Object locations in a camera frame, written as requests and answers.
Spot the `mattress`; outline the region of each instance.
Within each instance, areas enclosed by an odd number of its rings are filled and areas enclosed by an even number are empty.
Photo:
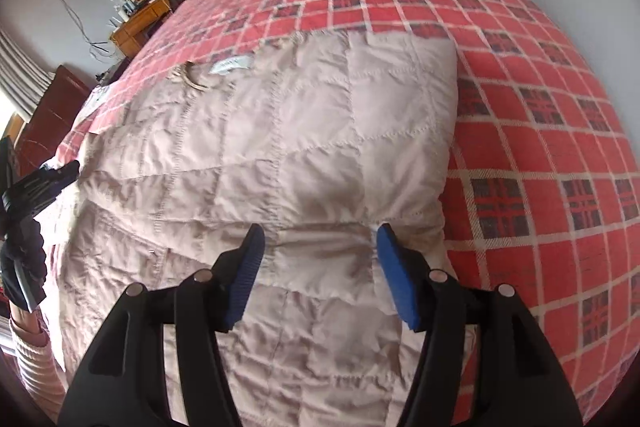
[[[531,0],[188,0],[58,158],[75,158],[87,132],[108,128],[176,64],[324,28],[456,43],[460,99],[441,198],[450,261],[465,285],[516,286],[590,418],[638,351],[640,176],[606,92]],[[457,421],[469,414],[473,368]]]

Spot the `curtain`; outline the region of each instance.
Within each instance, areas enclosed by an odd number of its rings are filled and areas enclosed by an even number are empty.
[[[30,121],[49,87],[49,75],[0,29],[0,90],[24,121]]]

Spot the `sleeve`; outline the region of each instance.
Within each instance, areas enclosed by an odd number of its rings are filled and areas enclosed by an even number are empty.
[[[36,335],[24,331],[13,321],[11,332],[25,388],[47,416],[57,423],[66,392],[53,359],[49,336],[44,331]]]

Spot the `wrist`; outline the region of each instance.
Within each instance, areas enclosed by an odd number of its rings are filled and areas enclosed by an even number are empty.
[[[9,308],[11,310],[11,319],[16,326],[34,335],[42,333],[36,314],[26,312],[12,302],[9,302]]]

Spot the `black glove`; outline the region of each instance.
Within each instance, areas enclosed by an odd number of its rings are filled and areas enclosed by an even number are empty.
[[[6,241],[0,248],[0,274],[4,295],[18,308],[29,311],[15,273],[15,263],[21,263],[28,284],[37,304],[45,298],[42,285],[47,276],[44,240],[40,235],[40,224],[33,217],[25,217],[19,225],[9,229]]]

